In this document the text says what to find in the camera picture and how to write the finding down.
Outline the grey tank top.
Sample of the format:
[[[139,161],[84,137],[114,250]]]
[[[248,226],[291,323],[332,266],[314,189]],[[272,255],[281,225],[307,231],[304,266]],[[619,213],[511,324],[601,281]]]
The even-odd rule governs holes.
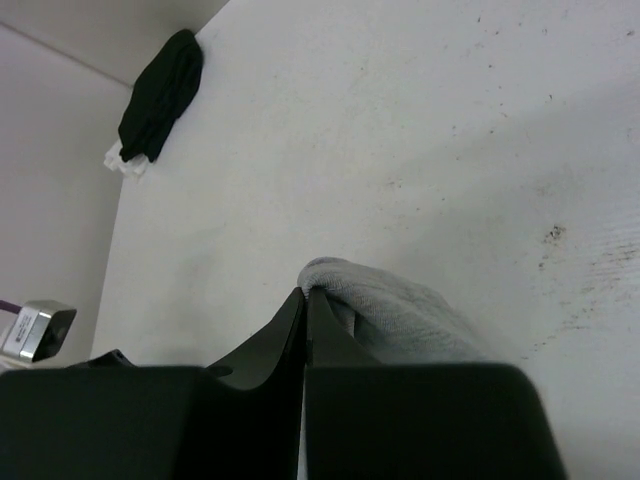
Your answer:
[[[386,270],[322,257],[299,273],[305,295],[322,290],[339,325],[384,363],[487,362],[471,322],[436,291]]]

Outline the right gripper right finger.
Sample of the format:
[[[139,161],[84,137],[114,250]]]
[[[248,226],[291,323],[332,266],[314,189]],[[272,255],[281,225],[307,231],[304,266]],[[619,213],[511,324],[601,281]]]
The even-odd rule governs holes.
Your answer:
[[[310,479],[564,479],[540,397],[496,363],[384,365],[307,303],[305,440]]]

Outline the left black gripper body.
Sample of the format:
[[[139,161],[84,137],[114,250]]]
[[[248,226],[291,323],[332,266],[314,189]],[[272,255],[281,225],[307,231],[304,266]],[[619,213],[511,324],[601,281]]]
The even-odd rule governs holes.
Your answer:
[[[119,349],[114,349],[96,358],[70,365],[70,368],[130,368],[133,366],[134,364]]]

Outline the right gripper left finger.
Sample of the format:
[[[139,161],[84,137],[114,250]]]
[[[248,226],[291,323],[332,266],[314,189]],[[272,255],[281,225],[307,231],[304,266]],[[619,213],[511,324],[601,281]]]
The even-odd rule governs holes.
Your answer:
[[[5,479],[293,479],[305,300],[207,367],[22,370],[1,378]]]

